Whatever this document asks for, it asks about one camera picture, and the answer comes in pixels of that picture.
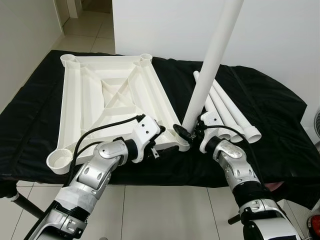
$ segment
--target floor tile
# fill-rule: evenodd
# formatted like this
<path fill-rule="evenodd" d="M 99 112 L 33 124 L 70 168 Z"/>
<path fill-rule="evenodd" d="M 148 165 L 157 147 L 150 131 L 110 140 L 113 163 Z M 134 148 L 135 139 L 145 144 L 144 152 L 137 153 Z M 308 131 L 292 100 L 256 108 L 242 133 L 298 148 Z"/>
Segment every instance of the floor tile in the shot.
<path fill-rule="evenodd" d="M 228 224 L 228 219 L 238 214 L 239 208 L 229 187 L 208 188 L 220 240 L 243 240 L 243 225 Z"/>
<path fill-rule="evenodd" d="M 106 39 L 115 39 L 114 22 L 113 22 L 113 16 L 111 14 L 108 14 L 108 16 L 104 18 L 98 33 L 98 37 L 106 38 Z"/>
<path fill-rule="evenodd" d="M 284 205 L 283 205 L 282 209 L 285 211 L 288 219 L 290 220 L 290 222 L 292 223 L 292 225 L 294 226 L 295 230 L 300 235 L 300 237 L 306 237 L 302 233 L 301 228 L 300 228 L 300 226 L 299 226 L 299 224 L 298 224 L 298 222 L 297 222 L 297 220 L 296 220 L 296 218 L 294 216 L 294 213 L 292 212 L 287 200 L 284 201 Z"/>
<path fill-rule="evenodd" d="M 56 197 L 59 190 L 60 187 L 58 186 L 33 187 L 28 199 L 41 210 L 45 211 Z M 38 219 L 35 216 L 23 210 L 20 220 L 14 231 L 12 240 L 24 239 L 37 220 Z"/>
<path fill-rule="evenodd" d="M 31 188 L 31 186 L 18 186 L 17 190 L 20 194 L 27 198 Z M 14 202 L 11 202 L 9 199 L 0 198 L 0 213 L 2 216 L 0 219 L 1 239 L 11 239 L 22 210 L 23 209 L 21 207 L 16 205 Z"/>
<path fill-rule="evenodd" d="M 207 189 L 126 186 L 122 240 L 218 240 Z"/>
<path fill-rule="evenodd" d="M 88 219 L 82 240 L 121 240 L 124 186 L 108 186 Z"/>
<path fill-rule="evenodd" d="M 96 37 L 105 17 L 106 13 L 83 11 L 79 18 L 69 18 L 63 31 L 66 35 Z"/>
<path fill-rule="evenodd" d="M 17 186 L 20 186 L 20 187 L 32 187 L 34 185 L 34 182 L 33 181 L 18 181 Z"/>
<path fill-rule="evenodd" d="M 105 53 L 105 54 L 116 54 L 115 41 L 109 38 L 97 37 L 91 53 Z"/>
<path fill-rule="evenodd" d="M 309 209 L 305 208 L 304 206 L 296 204 L 292 201 L 287 201 L 287 202 L 293 212 L 293 215 L 294 215 L 297 223 L 299 224 L 299 226 L 301 228 L 301 231 L 302 231 L 304 237 L 307 237 L 308 236 L 307 221 L 308 221 L 308 218 L 315 215 L 315 213 L 310 211 Z"/>
<path fill-rule="evenodd" d="M 320 199 L 318 200 L 318 202 L 313 206 L 312 211 L 317 211 L 319 212 L 320 209 Z"/>
<path fill-rule="evenodd" d="M 89 53 L 95 42 L 95 39 L 96 38 L 92 36 L 65 35 L 64 39 L 61 40 L 55 49 Z"/>
<path fill-rule="evenodd" d="M 62 187 L 63 184 L 49 184 L 49 183 L 39 183 L 35 182 L 34 187 Z"/>

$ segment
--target silver robot arm segment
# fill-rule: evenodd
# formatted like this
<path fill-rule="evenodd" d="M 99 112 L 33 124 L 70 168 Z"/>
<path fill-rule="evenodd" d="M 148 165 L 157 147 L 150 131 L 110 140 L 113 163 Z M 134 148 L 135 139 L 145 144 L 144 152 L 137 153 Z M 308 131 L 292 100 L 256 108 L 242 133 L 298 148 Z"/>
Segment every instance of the silver robot arm segment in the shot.
<path fill-rule="evenodd" d="M 112 171 L 127 161 L 141 162 L 145 149 L 152 149 L 155 139 L 164 130 L 150 116 L 145 116 L 128 140 L 117 138 L 98 144 L 90 161 L 82 165 L 68 186 L 61 188 L 25 240 L 79 239 L 110 181 Z"/>
<path fill-rule="evenodd" d="M 200 116 L 201 124 L 212 124 L 210 114 Z M 239 207 L 245 240 L 300 240 L 287 216 L 263 186 L 243 149 L 215 134 L 217 128 L 200 129 L 200 151 L 212 154 L 224 171 L 227 183 Z"/>

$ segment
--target black cloth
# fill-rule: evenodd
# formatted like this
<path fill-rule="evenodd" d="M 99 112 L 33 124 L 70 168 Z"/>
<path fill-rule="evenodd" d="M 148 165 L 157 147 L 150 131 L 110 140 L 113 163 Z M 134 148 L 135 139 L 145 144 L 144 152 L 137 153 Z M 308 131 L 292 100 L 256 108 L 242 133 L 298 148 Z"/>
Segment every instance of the black cloth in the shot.
<path fill-rule="evenodd" d="M 62 184 L 66 175 L 54 174 L 46 158 L 57 147 L 65 69 L 60 56 L 106 56 L 52 50 L 0 115 L 0 180 Z M 152 65 L 182 122 L 194 86 L 193 71 L 202 63 L 154 57 Z M 306 104 L 271 77 L 248 67 L 221 65 L 217 81 L 247 119 L 262 133 L 252 144 L 266 183 L 313 185 L 319 191 L 320 156 L 300 121 Z M 247 147 L 239 144 L 248 155 Z M 192 185 L 224 187 L 220 166 L 197 148 L 178 152 L 169 148 L 160 159 L 128 162 L 112 174 L 112 184 Z"/>

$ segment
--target cable connector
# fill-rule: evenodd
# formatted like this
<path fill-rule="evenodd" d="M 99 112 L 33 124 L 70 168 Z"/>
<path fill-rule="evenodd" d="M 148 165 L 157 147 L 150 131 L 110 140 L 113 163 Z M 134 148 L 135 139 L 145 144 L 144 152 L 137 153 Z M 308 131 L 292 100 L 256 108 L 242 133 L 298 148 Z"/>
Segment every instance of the cable connector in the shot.
<path fill-rule="evenodd" d="M 184 127 L 174 124 L 173 125 L 174 131 L 184 140 L 186 140 L 190 145 L 193 143 L 196 135 L 189 133 Z"/>
<path fill-rule="evenodd" d="M 142 119 L 145 118 L 145 116 L 146 116 L 145 114 L 141 114 L 141 115 L 137 115 L 135 118 L 136 118 L 137 122 L 140 123 L 142 121 Z"/>

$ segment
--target white plastic tube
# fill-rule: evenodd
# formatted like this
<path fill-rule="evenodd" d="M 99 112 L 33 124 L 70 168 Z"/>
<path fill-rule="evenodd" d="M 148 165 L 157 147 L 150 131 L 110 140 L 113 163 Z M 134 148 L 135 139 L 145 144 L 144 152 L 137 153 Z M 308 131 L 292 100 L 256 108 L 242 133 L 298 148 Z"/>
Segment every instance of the white plastic tube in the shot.
<path fill-rule="evenodd" d="M 143 54 L 140 55 L 140 57 L 141 57 L 140 61 L 149 60 L 151 62 L 152 62 L 152 58 L 153 58 L 153 56 L 150 55 L 149 53 L 143 53 Z"/>
<path fill-rule="evenodd" d="M 245 135 L 243 129 L 236 123 L 236 121 L 228 111 L 227 107 L 225 106 L 224 102 L 219 97 L 218 93 L 216 92 L 213 86 L 210 87 L 209 96 L 212 99 L 213 104 L 216 106 L 216 109 L 224 125 L 237 130 L 239 133 L 241 133 L 241 135 Z M 242 138 L 238 134 L 236 134 L 234 131 L 229 131 L 229 133 L 230 133 L 231 142 L 238 143 L 242 141 Z"/>
<path fill-rule="evenodd" d="M 261 133 L 258 131 L 258 129 L 250 124 L 250 122 L 246 119 L 243 113 L 239 110 L 239 108 L 235 105 L 235 103 L 231 100 L 231 98 L 216 80 L 213 81 L 212 85 L 236 123 L 243 129 L 245 138 L 248 140 L 248 142 L 252 144 L 259 141 L 261 138 Z"/>
<path fill-rule="evenodd" d="M 219 22 L 213 33 L 201 68 L 199 83 L 195 85 L 182 126 L 192 133 L 210 87 L 217 74 L 221 59 L 235 27 L 244 0 L 225 0 Z"/>
<path fill-rule="evenodd" d="M 199 72 L 198 71 L 194 71 L 193 72 L 193 76 L 194 76 L 194 80 L 195 82 L 198 82 L 198 78 L 199 78 Z M 216 113 L 216 118 L 218 119 L 217 122 L 222 122 L 222 119 L 219 115 L 218 110 L 216 109 L 215 104 L 212 102 L 210 96 L 208 95 L 206 97 L 205 103 L 204 103 L 204 107 L 208 112 L 214 112 Z M 218 130 L 218 137 L 221 139 L 227 139 L 230 140 L 231 138 L 231 133 L 228 129 L 225 128 L 219 128 Z"/>

